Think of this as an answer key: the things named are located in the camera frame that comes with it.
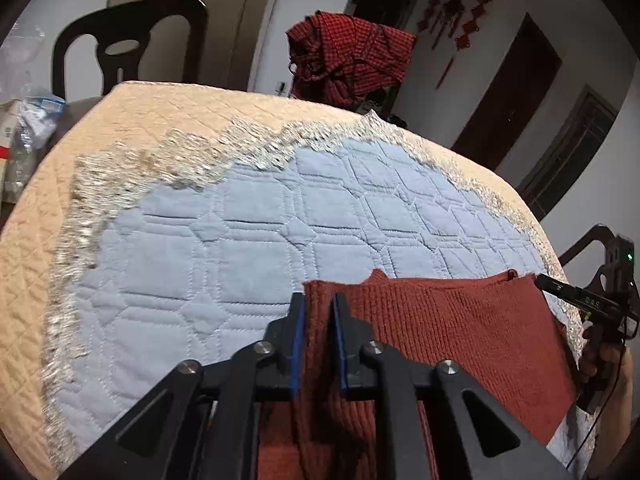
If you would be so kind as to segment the right hand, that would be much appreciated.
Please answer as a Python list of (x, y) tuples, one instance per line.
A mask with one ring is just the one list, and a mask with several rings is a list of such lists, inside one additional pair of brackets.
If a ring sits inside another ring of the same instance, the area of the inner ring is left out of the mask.
[(594, 343), (597, 326), (591, 325), (582, 333), (586, 344), (578, 361), (580, 379), (588, 382), (596, 376), (600, 365), (612, 368), (603, 399), (608, 403), (601, 410), (597, 442), (588, 467), (590, 477), (603, 474), (631, 432), (632, 393), (634, 386), (634, 359), (631, 350), (623, 344)]

